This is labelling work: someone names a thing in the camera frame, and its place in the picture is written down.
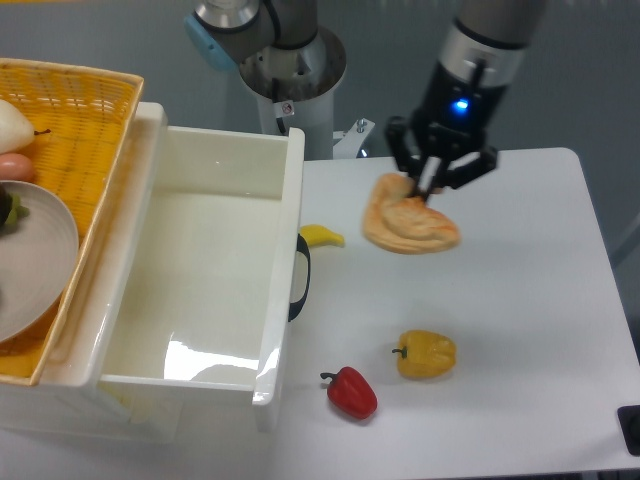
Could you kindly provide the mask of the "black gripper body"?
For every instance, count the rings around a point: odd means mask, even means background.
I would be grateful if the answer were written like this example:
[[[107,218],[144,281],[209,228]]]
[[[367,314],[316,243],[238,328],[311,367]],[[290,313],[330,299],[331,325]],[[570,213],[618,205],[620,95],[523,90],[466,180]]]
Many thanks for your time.
[[[489,87],[486,60],[472,65],[470,76],[459,79],[439,64],[425,96],[407,123],[425,166],[431,157],[455,158],[450,169],[465,165],[487,144],[487,127],[505,86]]]

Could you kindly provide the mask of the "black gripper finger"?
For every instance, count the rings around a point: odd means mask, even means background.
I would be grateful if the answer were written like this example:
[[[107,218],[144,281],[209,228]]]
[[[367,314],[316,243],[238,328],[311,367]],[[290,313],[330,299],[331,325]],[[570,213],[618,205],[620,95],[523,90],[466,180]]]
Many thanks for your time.
[[[457,160],[457,157],[445,157],[440,161],[427,188],[428,196],[445,188],[457,190],[492,172],[498,165],[498,150],[492,146],[485,146],[478,152],[478,156],[474,160],[471,160],[465,165],[450,169],[451,163],[454,160]]]
[[[393,156],[396,167],[401,173],[405,173],[413,182],[412,193],[420,193],[420,180],[425,167],[421,155],[414,157],[407,146],[406,135],[409,129],[403,117],[392,116],[385,125],[384,135],[387,146]]]

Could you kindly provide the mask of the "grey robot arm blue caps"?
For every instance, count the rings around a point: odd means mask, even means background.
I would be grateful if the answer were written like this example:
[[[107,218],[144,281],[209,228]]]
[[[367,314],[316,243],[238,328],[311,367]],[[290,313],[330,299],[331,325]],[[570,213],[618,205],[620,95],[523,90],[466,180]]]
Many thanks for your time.
[[[465,1],[454,17],[425,95],[385,138],[411,194],[428,198],[495,169],[487,129],[546,10],[543,1]],[[302,129],[311,159],[333,151],[333,94],[343,44],[320,26],[313,1],[201,1],[184,27],[214,69],[237,70],[270,134]]]

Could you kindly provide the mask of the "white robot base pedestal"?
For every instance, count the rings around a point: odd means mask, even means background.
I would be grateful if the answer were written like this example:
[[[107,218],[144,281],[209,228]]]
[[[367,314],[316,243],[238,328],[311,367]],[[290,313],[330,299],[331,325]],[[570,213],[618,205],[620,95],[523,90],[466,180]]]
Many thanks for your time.
[[[292,128],[302,130],[307,160],[333,157],[334,94],[345,71],[345,48],[324,27],[299,49],[269,46],[239,66],[256,101],[261,132],[286,136]]]

